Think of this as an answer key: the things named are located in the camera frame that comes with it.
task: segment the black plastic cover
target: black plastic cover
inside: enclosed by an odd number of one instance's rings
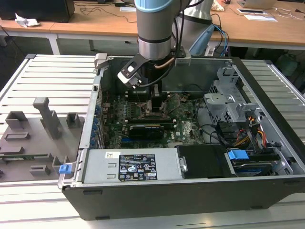
[[[233,177],[221,145],[177,146],[179,157],[185,157],[188,171],[185,179]]]

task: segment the wooden desk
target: wooden desk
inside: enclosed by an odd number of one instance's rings
[[[60,54],[57,43],[60,38],[89,40],[91,49],[93,49],[92,40],[137,41],[137,23],[128,23],[126,18],[118,17],[125,16],[129,21],[136,21],[135,12],[120,12],[119,7],[100,5],[96,2],[78,1],[76,4],[75,14],[69,23],[41,22],[41,26],[28,28],[23,28],[14,21],[0,21],[0,23],[11,36],[48,38],[54,54]],[[295,9],[305,12],[305,4],[278,1],[275,6],[292,10],[292,14],[302,20],[281,17],[277,11],[271,9],[267,12],[274,15],[278,22],[250,21],[234,13],[241,14],[236,10],[241,8],[237,0],[225,5],[232,10],[211,11],[211,14],[219,14],[222,28],[230,36],[229,46],[305,50],[304,14],[295,12]],[[83,13],[89,13],[88,11],[82,13],[81,9],[84,8],[96,8],[96,11],[84,15]],[[213,16],[213,22],[219,24],[217,16]],[[214,32],[209,42],[209,49],[216,47],[220,39],[219,33]]]
[[[135,12],[121,12],[120,7],[115,7],[114,5],[78,5],[75,5],[75,12],[69,23],[54,23],[50,29],[51,33],[138,36],[136,23],[137,16]],[[94,12],[81,12],[81,9],[94,9],[95,7],[96,11]]]
[[[2,20],[0,19],[0,25],[4,28],[5,31],[0,27],[0,38],[1,36],[6,36],[7,34],[14,37],[42,37],[47,38],[50,41],[51,48],[53,53],[60,53],[59,48],[55,40],[55,36],[51,34],[50,28],[54,25],[52,21],[40,21],[39,26],[30,26],[24,28],[17,24],[14,20]],[[2,45],[6,45],[4,39],[1,40]]]
[[[232,0],[229,5],[223,5],[225,11],[211,11],[211,14],[217,13],[220,16],[222,29],[230,37],[229,46],[305,50],[305,15],[295,12],[295,9],[305,12],[305,4],[278,1],[275,7],[291,10],[292,15],[302,18],[284,18],[279,16],[276,10],[266,10],[270,13],[269,16],[273,15],[278,22],[250,21],[245,16],[237,15],[241,13],[236,9],[242,8],[237,0]],[[214,24],[219,24],[216,15],[212,18]],[[220,39],[220,34],[214,32],[209,46],[217,46]]]

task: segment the power supply label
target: power supply label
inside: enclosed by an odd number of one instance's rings
[[[119,180],[157,180],[157,167],[154,154],[120,155]]]

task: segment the floor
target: floor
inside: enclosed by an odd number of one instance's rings
[[[52,54],[49,41],[45,38],[6,37],[6,40],[8,45],[0,47],[0,88],[6,84],[28,53]],[[99,52],[110,55],[135,55],[138,52],[136,42],[94,41],[95,51],[90,51],[88,40],[60,39],[59,43],[63,55],[95,55]],[[305,52],[289,51],[289,53],[296,55],[295,61],[298,66],[287,78],[300,88],[305,82]],[[258,56],[256,49],[249,49],[245,59],[256,58],[269,59],[264,56],[264,52]]]

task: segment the blue latch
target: blue latch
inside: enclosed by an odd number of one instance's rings
[[[71,174],[72,173],[72,165],[61,165],[59,167],[60,174]]]
[[[247,152],[243,149],[232,149],[228,152],[228,156],[230,160],[247,160],[249,159],[249,156]]]

